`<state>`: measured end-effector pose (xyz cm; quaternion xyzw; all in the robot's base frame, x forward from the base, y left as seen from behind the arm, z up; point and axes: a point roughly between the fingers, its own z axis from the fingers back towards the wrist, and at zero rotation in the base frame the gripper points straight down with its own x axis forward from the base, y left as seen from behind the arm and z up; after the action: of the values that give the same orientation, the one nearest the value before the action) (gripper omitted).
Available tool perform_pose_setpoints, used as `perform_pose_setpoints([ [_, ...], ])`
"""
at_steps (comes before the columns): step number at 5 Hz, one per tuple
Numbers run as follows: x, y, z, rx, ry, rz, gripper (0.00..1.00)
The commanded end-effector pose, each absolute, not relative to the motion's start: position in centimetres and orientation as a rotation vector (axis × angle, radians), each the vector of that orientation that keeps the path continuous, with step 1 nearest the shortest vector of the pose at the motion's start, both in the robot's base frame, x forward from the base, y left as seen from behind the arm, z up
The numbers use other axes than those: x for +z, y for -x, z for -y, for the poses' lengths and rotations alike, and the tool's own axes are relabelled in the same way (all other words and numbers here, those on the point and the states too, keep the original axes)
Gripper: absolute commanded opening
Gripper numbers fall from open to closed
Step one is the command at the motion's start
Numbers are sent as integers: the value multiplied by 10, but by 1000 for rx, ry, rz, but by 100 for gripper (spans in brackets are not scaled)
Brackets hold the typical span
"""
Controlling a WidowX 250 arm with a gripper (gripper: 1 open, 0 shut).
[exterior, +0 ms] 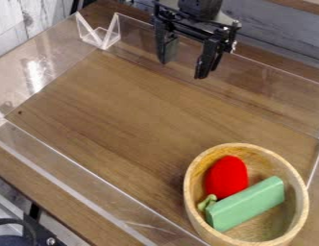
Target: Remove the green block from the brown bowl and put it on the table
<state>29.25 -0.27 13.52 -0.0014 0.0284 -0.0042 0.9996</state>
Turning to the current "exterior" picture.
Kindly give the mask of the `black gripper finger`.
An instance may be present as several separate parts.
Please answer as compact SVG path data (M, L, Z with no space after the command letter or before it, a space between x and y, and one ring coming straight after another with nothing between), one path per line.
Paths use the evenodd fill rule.
M208 38L203 42L202 54L196 59L195 79L203 79L208 72L212 71L222 58L222 47L216 39Z
M178 36L174 26L159 19L153 20L156 58L162 64L171 62L176 54Z

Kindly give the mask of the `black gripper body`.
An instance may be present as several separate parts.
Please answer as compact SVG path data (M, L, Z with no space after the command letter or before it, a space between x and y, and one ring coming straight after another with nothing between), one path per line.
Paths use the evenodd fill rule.
M240 23L220 11L223 0L152 0L152 25L159 19L174 26L175 34L202 41L219 40L222 50L235 50Z

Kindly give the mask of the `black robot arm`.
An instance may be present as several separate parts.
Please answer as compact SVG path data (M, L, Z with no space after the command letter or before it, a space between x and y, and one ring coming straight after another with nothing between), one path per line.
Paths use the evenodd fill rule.
M220 11L223 0L174 0L170 6L152 0L151 23L156 58L166 64L175 58L178 37L202 43L194 78L203 79L215 70L223 53L232 53L240 23Z

